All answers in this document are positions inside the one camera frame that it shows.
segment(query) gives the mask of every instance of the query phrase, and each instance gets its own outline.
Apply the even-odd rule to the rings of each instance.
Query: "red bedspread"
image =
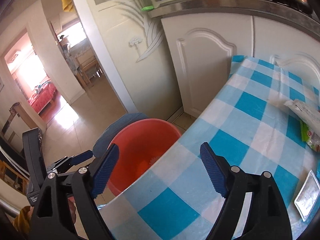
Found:
[[[40,93],[36,92],[29,98],[28,102],[32,106],[32,108],[39,113],[53,98],[54,92],[57,90],[54,84],[49,83],[45,84]]]

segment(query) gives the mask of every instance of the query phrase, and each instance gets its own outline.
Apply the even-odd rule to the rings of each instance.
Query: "bright window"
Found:
[[[42,63],[36,54],[29,56],[21,64],[19,71],[32,91],[35,89],[35,86],[39,85],[47,76]]]
[[[76,23],[75,25],[72,25],[70,28],[66,29],[58,36],[60,37],[61,35],[68,37],[68,41],[70,42],[71,48],[86,38],[86,35],[80,22]]]

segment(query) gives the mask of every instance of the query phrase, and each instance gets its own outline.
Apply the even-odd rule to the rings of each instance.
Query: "table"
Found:
[[[185,134],[100,213],[117,240],[206,239],[224,199],[199,156],[208,142],[217,155],[247,173],[270,171],[287,207],[293,239],[306,228],[293,199],[316,154],[301,141],[299,118],[283,103],[299,99],[319,108],[319,90],[300,77],[252,57],[234,56],[230,77]],[[241,235],[250,196],[234,237]]]

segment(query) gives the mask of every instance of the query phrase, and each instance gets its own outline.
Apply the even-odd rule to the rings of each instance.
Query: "green food package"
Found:
[[[300,120],[301,139],[315,152],[320,152],[320,137],[310,127]]]

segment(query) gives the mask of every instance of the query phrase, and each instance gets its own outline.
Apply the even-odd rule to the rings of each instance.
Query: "blue textured fingertip pad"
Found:
[[[71,160],[71,165],[78,165],[78,164],[80,164],[80,163],[83,163],[83,162],[85,162],[86,160],[89,160],[90,158],[92,158],[92,156],[93,156],[93,153],[92,153],[92,151],[86,151],[86,152],[84,152],[84,153],[81,153],[81,154],[79,154],[79,155],[77,155],[77,156],[74,156],[73,158],[72,158],[72,160]]]
[[[226,188],[226,178],[223,175],[218,163],[211,154],[211,148],[208,144],[203,143],[200,146],[200,157],[207,170],[209,178],[213,184],[216,192],[220,193],[222,197],[226,198],[228,190]]]
[[[119,147],[114,145],[93,177],[93,188],[90,192],[92,198],[97,198],[99,194],[103,193],[118,159]]]

